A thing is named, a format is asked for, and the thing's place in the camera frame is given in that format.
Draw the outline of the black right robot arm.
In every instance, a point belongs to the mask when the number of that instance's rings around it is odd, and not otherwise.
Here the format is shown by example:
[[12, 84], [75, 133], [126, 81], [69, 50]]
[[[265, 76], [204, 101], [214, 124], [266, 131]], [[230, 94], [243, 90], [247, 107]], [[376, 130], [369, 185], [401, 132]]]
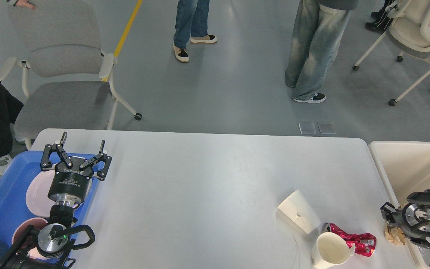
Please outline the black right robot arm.
[[383, 218], [399, 228], [411, 243], [430, 249], [430, 189], [413, 192], [407, 197], [408, 204], [401, 209], [386, 202], [381, 206]]

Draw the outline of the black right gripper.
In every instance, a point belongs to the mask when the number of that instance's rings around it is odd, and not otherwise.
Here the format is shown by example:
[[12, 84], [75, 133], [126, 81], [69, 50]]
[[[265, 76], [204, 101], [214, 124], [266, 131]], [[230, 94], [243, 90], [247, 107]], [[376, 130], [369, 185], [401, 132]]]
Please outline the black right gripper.
[[380, 210], [381, 215], [389, 225], [397, 225], [401, 229], [405, 237], [409, 237], [411, 243], [418, 247], [430, 250], [430, 237], [417, 238], [413, 232], [413, 226], [415, 225], [414, 210], [410, 207], [412, 205], [394, 206], [389, 201], [385, 202]]

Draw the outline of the red item under arm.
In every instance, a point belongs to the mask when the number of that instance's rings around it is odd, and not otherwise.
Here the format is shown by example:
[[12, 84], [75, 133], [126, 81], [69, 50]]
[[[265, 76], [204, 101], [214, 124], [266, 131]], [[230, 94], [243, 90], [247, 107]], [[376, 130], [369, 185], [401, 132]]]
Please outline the red item under arm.
[[363, 233], [363, 234], [350, 234], [342, 230], [339, 226], [334, 223], [325, 223], [321, 228], [321, 232], [331, 232], [334, 233], [343, 240], [345, 240], [348, 247], [355, 247], [355, 253], [358, 255], [362, 255], [365, 257], [371, 257], [374, 254], [377, 238], [371, 233]]

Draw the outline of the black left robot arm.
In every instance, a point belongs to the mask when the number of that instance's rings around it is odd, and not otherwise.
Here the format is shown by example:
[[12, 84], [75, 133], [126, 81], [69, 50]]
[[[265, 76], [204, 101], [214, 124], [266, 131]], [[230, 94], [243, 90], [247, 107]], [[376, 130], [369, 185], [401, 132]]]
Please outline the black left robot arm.
[[104, 140], [91, 158], [69, 156], [63, 148], [66, 138], [64, 132], [59, 143], [47, 144], [40, 162], [41, 171], [55, 172], [48, 192], [54, 202], [48, 223], [41, 229], [27, 225], [0, 258], [0, 269], [70, 269], [75, 263], [70, 252], [94, 243], [92, 228], [76, 225], [74, 206], [85, 202], [93, 178], [105, 180], [112, 157], [104, 151]]

